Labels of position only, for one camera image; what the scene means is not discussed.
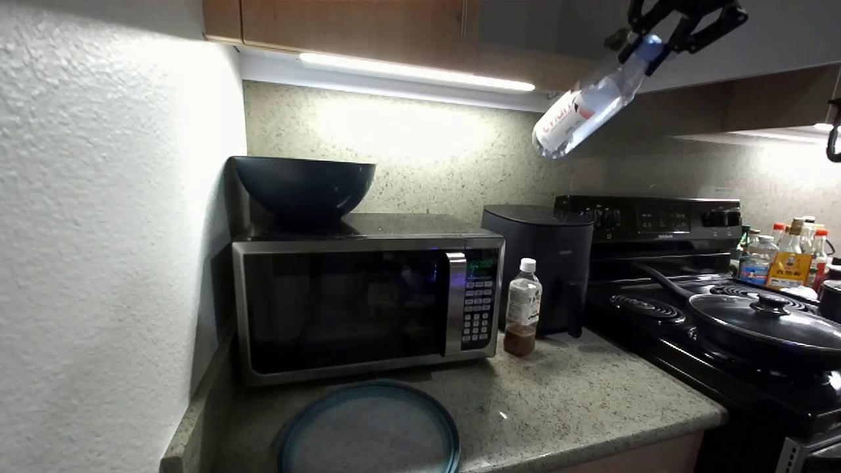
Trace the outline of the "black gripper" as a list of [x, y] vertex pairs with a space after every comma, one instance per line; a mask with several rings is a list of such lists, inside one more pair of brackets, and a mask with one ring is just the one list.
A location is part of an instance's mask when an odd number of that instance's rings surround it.
[[650, 34], [669, 17], [678, 17], [670, 31], [670, 52], [699, 52], [750, 21], [740, 0], [632, 0], [629, 27], [637, 34]]

